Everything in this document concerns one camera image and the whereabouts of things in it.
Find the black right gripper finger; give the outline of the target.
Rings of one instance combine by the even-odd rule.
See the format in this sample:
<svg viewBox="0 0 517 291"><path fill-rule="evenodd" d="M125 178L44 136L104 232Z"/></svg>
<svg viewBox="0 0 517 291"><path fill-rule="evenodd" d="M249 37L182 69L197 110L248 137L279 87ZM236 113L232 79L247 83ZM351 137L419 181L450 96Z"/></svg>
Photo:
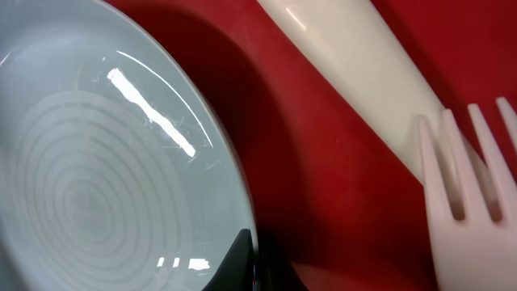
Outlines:
<svg viewBox="0 0 517 291"><path fill-rule="evenodd" d="M254 284L251 232L242 229L203 291L254 291Z"/></svg>

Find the light blue plate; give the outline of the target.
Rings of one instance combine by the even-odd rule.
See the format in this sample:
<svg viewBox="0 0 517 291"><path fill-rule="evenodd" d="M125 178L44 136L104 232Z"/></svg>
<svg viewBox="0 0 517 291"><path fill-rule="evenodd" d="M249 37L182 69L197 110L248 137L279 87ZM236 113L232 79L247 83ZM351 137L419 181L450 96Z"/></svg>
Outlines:
<svg viewBox="0 0 517 291"><path fill-rule="evenodd" d="M247 185L212 110L103 1L1 4L1 287L203 290Z"/></svg>

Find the white plastic fork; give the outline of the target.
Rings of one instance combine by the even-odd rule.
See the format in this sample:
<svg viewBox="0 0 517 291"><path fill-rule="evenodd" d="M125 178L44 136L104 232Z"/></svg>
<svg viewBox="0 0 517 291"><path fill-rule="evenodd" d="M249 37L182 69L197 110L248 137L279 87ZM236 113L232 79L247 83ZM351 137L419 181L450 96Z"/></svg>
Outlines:
<svg viewBox="0 0 517 291"><path fill-rule="evenodd" d="M418 119L427 224L442 290L516 288L516 182L477 104L468 105L494 190L481 190L451 110L441 113L452 170L442 171L425 118Z"/></svg>

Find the white plastic spoon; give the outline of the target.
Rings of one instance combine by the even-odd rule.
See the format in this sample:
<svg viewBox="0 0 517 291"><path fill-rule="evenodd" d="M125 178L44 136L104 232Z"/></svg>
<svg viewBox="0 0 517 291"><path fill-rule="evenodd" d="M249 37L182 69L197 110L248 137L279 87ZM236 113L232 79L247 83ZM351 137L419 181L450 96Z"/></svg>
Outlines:
<svg viewBox="0 0 517 291"><path fill-rule="evenodd" d="M439 136L444 106L368 0L258 0L282 32L415 178L415 120Z"/></svg>

